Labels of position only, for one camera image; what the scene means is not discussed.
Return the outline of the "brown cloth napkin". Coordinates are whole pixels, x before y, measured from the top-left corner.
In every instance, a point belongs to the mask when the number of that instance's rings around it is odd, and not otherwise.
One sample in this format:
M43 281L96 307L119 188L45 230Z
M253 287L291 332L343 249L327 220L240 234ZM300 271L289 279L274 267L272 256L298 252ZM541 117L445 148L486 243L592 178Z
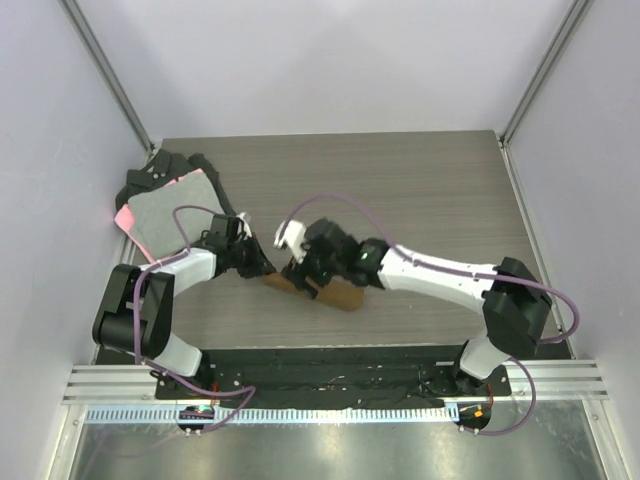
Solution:
M261 280L277 290L346 312L356 311L364 305L364 289L339 280L332 280L325 287L318 287L315 283L311 283L311 293L307 290L297 289L280 273L264 275Z

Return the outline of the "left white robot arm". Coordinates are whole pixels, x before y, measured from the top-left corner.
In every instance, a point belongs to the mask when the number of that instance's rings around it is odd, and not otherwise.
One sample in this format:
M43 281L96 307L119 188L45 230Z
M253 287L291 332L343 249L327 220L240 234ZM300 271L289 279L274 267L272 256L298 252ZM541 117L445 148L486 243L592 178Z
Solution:
M229 270L251 279L275 271L242 212L225 215L202 208L205 228L191 240L172 212L181 250L143 266L119 264L111 272L92 327L93 341L133 357L158 372L178 377L190 398L205 397L213 385L209 357L172 332L174 298Z

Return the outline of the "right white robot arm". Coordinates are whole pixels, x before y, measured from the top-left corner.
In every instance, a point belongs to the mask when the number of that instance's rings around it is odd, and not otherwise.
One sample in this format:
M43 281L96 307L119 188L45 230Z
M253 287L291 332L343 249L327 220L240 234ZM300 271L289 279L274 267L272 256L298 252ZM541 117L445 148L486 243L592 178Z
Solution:
M454 262L381 238L357 240L326 218L311 225L283 222L274 246L290 252L282 274L310 298L340 277L357 287L414 292L481 315L483 332L463 344L451 371L453 386L465 395L483 388L504 361L534 356L551 310L549 295L511 257L497 266Z

